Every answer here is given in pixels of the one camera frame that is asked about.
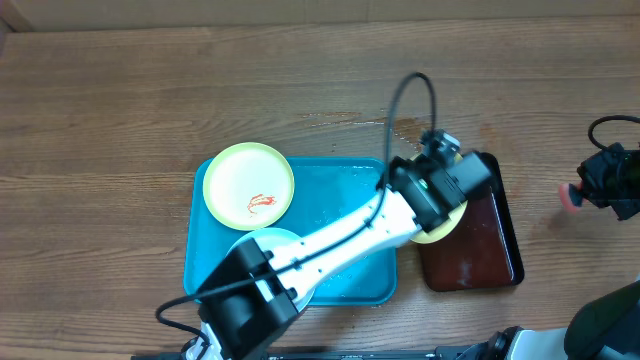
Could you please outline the orange green sponge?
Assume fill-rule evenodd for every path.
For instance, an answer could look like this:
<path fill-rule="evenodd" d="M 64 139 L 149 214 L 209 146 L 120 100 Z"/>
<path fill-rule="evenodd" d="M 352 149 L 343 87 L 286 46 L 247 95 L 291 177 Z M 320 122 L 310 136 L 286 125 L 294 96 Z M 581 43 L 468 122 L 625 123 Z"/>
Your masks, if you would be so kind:
<path fill-rule="evenodd" d="M 581 210 L 584 201 L 582 187 L 582 182 L 578 184 L 563 183 L 559 186 L 559 198 L 568 213 L 575 214 Z"/>

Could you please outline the light blue plate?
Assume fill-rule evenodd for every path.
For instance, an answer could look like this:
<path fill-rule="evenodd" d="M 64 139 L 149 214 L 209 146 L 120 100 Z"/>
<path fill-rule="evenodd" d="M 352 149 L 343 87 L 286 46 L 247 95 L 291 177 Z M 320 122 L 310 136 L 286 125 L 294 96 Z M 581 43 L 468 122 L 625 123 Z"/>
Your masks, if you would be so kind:
<path fill-rule="evenodd" d="M 272 250 L 275 247 L 288 245 L 293 242 L 297 242 L 301 237 L 296 235 L 295 233 L 281 229 L 281 228 L 263 228 L 259 230 L 254 230 L 242 236 L 238 239 L 228 250 L 227 255 L 237 246 L 242 244 L 243 242 L 254 239 L 257 245 L 261 248 L 261 250 Z M 265 300 L 272 300 L 275 296 L 274 291 L 270 289 L 266 280 L 261 280 L 256 283 L 258 290 L 261 295 L 265 298 Z M 309 304 L 311 298 L 314 295 L 315 290 L 307 293 L 303 298 L 296 300 L 295 305 L 298 312 L 303 312 L 307 305 Z"/>

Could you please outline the yellow plate with sauce swirl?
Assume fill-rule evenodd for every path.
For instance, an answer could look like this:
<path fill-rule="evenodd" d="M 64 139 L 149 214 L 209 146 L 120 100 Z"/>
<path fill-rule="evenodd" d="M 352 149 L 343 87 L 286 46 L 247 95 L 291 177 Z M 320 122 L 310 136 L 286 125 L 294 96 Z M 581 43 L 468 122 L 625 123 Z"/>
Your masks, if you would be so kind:
<path fill-rule="evenodd" d="M 257 142 L 232 145 L 208 165 L 202 192 L 211 215 L 222 225 L 253 231 L 278 221 L 292 203 L 291 165 L 274 148 Z"/>

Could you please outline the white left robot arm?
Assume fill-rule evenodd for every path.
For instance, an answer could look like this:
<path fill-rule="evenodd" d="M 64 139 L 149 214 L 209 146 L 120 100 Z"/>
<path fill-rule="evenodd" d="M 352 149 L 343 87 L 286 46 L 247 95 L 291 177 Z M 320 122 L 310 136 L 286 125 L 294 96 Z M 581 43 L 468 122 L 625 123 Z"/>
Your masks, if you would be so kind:
<path fill-rule="evenodd" d="M 185 359 L 257 359 L 299 317 L 302 301 L 361 258 L 406 243 L 445 223 L 493 181 L 476 152 L 427 131 L 422 154 L 394 158 L 365 205 L 300 240 L 263 248 L 240 242 L 191 295 L 201 327 Z"/>

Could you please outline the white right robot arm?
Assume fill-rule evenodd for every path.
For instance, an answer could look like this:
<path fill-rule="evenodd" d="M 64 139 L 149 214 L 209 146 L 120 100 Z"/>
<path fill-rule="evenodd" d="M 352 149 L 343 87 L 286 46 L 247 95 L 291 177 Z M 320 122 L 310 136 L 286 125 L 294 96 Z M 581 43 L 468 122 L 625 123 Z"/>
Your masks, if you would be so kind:
<path fill-rule="evenodd" d="M 639 213 L 639 152 L 619 143 L 599 151 L 577 169 L 578 185 L 560 187 L 561 202 L 576 210 L 588 201 L 611 208 L 620 221 Z M 536 332 L 511 327 L 485 346 L 485 359 L 637 359 L 639 283 L 584 305 L 566 328 Z"/>

